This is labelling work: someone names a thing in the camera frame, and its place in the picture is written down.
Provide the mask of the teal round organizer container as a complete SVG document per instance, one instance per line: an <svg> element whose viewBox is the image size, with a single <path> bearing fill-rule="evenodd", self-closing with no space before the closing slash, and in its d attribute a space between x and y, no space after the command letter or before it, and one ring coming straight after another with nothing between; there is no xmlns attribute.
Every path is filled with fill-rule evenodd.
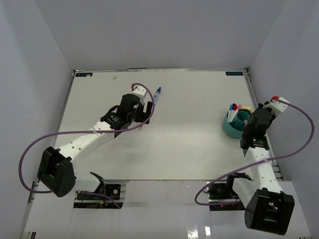
<svg viewBox="0 0 319 239"><path fill-rule="evenodd" d="M226 114L223 122L223 131L231 138L240 139L243 134L243 128L245 126L245 121L250 119L251 112L246 110L239 110L234 120L231 122L227 121L228 113Z"/></svg>

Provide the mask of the clear blue spray bottle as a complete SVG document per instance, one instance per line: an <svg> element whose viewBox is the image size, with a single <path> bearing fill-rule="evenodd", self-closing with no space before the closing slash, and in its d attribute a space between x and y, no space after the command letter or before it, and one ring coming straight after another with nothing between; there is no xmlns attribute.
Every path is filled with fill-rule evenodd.
<svg viewBox="0 0 319 239"><path fill-rule="evenodd" d="M156 92L154 93L153 95L153 98L154 98L154 105L157 104L159 98L160 98L160 94L161 94L161 87L159 87Z"/></svg>

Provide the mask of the blue cap white marker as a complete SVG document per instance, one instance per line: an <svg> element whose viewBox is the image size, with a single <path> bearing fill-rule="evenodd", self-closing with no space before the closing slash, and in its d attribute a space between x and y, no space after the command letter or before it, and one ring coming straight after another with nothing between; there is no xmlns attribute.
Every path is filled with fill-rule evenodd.
<svg viewBox="0 0 319 239"><path fill-rule="evenodd" d="M238 106L236 104L233 106L232 115L231 115L232 120L234 119L234 115L235 115L235 111L237 110L237 107Z"/></svg>

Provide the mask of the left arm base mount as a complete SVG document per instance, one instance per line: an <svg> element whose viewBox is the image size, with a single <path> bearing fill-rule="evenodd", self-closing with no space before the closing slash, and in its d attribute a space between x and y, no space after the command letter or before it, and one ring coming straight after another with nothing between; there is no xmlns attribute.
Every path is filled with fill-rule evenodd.
<svg viewBox="0 0 319 239"><path fill-rule="evenodd" d="M75 209L121 209L126 195L126 183L107 181L95 172L90 172L94 182L99 185L88 193L76 192L73 208Z"/></svg>

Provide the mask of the black xdof label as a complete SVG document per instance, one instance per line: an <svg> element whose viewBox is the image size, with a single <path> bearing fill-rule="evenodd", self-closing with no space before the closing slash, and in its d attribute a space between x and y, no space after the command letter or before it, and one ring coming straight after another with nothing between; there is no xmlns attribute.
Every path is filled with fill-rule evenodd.
<svg viewBox="0 0 319 239"><path fill-rule="evenodd" d="M93 73L76 73L75 77L92 77Z"/></svg>
<svg viewBox="0 0 319 239"><path fill-rule="evenodd" d="M226 76L243 76L243 72L226 71Z"/></svg>

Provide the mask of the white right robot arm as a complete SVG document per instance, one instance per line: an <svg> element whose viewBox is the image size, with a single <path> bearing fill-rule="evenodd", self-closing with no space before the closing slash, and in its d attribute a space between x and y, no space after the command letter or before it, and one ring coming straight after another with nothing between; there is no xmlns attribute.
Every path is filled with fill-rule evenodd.
<svg viewBox="0 0 319 239"><path fill-rule="evenodd" d="M276 100L259 104L243 127L240 147L250 167L252 179L232 181L225 186L226 195L240 199L245 207L247 228L277 235L285 235L295 201L284 193L271 165L266 131L273 120L287 109Z"/></svg>

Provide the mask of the beige tape roll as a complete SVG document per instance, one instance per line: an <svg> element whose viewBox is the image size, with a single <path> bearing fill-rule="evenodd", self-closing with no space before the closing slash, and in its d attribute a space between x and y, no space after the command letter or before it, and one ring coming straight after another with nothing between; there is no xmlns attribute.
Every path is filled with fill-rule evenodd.
<svg viewBox="0 0 319 239"><path fill-rule="evenodd" d="M252 109L251 107L249 107L249 106L242 106L242 107L241 107L241 110L247 111L247 112L250 112L250 113L253 112L253 109Z"/></svg>

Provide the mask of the black XDOF label left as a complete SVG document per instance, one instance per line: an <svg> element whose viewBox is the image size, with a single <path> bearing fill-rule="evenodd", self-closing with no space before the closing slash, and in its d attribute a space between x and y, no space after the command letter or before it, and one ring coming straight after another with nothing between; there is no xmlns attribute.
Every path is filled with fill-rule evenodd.
<svg viewBox="0 0 319 239"><path fill-rule="evenodd" d="M93 73L76 73L75 77L92 77Z"/></svg>

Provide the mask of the black XDOF label right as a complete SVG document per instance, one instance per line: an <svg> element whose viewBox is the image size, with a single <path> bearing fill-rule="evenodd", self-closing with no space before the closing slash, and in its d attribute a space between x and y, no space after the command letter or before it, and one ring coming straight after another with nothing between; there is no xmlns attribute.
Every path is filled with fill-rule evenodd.
<svg viewBox="0 0 319 239"><path fill-rule="evenodd" d="M243 72L226 71L226 76L243 76Z"/></svg>

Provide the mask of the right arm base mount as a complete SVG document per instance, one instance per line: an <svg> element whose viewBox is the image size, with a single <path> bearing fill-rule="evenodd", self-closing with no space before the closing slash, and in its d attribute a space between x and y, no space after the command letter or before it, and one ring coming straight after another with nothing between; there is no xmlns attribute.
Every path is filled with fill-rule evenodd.
<svg viewBox="0 0 319 239"><path fill-rule="evenodd" d="M251 177L246 173L234 173L227 176L226 180L218 181L203 192L208 195L209 203L217 204L209 206L210 211L244 211L245 207L235 193L232 186L235 179L247 179L252 181Z"/></svg>

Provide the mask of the red cap white marker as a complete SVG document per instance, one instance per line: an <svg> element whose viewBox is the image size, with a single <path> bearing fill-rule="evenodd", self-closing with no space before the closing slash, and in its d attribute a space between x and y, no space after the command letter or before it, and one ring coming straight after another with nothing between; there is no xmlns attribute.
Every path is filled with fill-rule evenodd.
<svg viewBox="0 0 319 239"><path fill-rule="evenodd" d="M233 110L233 104L230 105L229 110L228 110L228 114L227 114L227 121L229 122L229 119L231 117L232 114L232 110Z"/></svg>

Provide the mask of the pink cap white marker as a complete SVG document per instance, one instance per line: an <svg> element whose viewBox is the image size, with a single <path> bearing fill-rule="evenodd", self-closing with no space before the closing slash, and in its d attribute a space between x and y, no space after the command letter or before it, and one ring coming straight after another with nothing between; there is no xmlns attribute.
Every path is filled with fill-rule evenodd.
<svg viewBox="0 0 319 239"><path fill-rule="evenodd" d="M242 108L242 106L241 105L239 105L238 107L237 107L237 112L239 112L240 110L241 110L241 108Z"/></svg>

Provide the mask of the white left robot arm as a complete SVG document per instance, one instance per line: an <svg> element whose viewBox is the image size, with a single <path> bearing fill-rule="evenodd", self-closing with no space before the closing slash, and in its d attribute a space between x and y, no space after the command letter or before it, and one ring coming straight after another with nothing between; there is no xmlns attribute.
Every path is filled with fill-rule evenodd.
<svg viewBox="0 0 319 239"><path fill-rule="evenodd" d="M122 96L121 103L113 106L92 127L70 143L55 149L48 147L42 155L37 173L38 179L57 197L64 197L71 191L87 191L99 199L105 194L105 179L97 173L80 174L76 171L85 158L98 147L119 136L134 123L149 123L153 103L143 104L134 94Z"/></svg>

